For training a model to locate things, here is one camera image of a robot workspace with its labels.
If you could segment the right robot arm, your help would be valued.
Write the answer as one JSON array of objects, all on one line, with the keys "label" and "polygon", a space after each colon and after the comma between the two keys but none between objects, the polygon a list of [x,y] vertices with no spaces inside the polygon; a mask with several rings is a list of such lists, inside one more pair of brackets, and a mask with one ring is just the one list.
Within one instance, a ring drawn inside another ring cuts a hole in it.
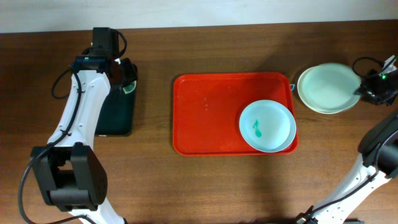
[{"label": "right robot arm", "polygon": [[[297,82],[303,102],[335,109],[363,96],[371,103],[397,96],[397,72],[361,80],[353,72],[321,72],[309,68]],[[397,112],[372,128],[358,146],[359,155],[348,175],[324,201],[301,214],[298,223],[344,223],[374,190],[397,177]]]}]

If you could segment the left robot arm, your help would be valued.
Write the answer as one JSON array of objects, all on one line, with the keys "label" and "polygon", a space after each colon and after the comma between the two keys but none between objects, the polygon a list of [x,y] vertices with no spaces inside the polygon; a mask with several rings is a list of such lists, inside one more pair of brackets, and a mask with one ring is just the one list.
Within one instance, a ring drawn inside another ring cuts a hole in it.
[{"label": "left robot arm", "polygon": [[125,223],[107,199],[108,177],[94,152],[96,136],[132,131],[137,67],[124,56],[120,31],[95,27],[93,40],[67,69],[72,78],[66,106],[47,144],[30,154],[47,205],[83,223]]}]

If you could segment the light blue plate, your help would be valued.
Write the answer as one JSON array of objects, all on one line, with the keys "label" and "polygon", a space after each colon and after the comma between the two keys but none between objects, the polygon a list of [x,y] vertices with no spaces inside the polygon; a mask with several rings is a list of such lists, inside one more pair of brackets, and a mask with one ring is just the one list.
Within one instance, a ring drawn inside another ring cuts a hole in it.
[{"label": "light blue plate", "polygon": [[255,150],[277,153],[293,143],[297,125],[286,106],[272,100],[258,100],[243,109],[239,131],[244,141]]}]

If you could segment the green yellow sponge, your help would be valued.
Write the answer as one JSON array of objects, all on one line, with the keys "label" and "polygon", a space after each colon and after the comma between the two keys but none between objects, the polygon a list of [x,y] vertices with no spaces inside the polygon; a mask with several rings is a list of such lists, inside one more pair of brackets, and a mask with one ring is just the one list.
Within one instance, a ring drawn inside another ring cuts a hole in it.
[{"label": "green yellow sponge", "polygon": [[130,93],[135,91],[136,86],[137,86],[137,82],[133,81],[129,85],[123,87],[122,90],[123,90],[125,95],[128,95],[128,94],[130,94]]}]

